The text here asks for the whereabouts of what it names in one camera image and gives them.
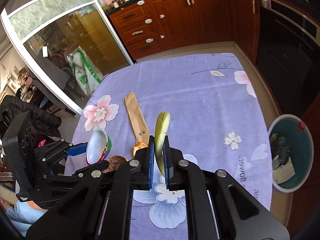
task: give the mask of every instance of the metal screw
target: metal screw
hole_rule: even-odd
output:
[[[225,170],[218,170],[217,175],[221,178],[224,178],[227,175],[227,172]]]
[[[98,171],[98,170],[95,170],[93,172],[91,172],[91,176],[94,177],[94,178],[98,178],[101,176],[101,171]]]
[[[180,160],[179,165],[182,167],[186,167],[189,165],[189,162],[187,160]]]
[[[132,167],[137,167],[139,164],[140,164],[140,162],[138,160],[130,161],[130,166],[132,166]]]

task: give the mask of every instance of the black jacket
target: black jacket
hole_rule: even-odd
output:
[[[31,112],[31,133],[34,135],[47,135],[61,137],[58,127],[61,125],[61,118],[50,114],[38,106],[23,102],[14,96],[5,96],[0,104],[0,122],[4,113],[12,122],[17,114]]]

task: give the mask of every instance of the teal trash bin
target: teal trash bin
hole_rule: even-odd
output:
[[[288,142],[295,175],[289,180],[273,186],[281,192],[289,193],[297,190],[306,181],[313,163],[313,141],[308,127],[299,131],[301,119],[292,114],[283,114],[273,121],[268,133],[276,133],[278,137],[284,136]]]

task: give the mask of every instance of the drawer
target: drawer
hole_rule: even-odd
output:
[[[147,5],[131,5],[109,16],[116,30],[121,30],[132,24],[151,18]]]
[[[133,24],[119,32],[120,37],[125,45],[130,45],[138,41],[146,40],[149,37],[158,35],[156,23],[146,24],[145,21]]]
[[[150,37],[149,39],[153,39],[153,41],[147,43],[147,39],[145,39],[127,46],[127,50],[133,59],[138,59],[164,51],[164,46],[162,45],[161,39],[158,35]]]

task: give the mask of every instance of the cut cucumber piece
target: cut cucumber piece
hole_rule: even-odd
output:
[[[164,176],[164,162],[162,148],[164,143],[164,138],[169,127],[170,114],[168,112],[161,112],[158,115],[155,130],[155,156],[158,168],[161,174]]]

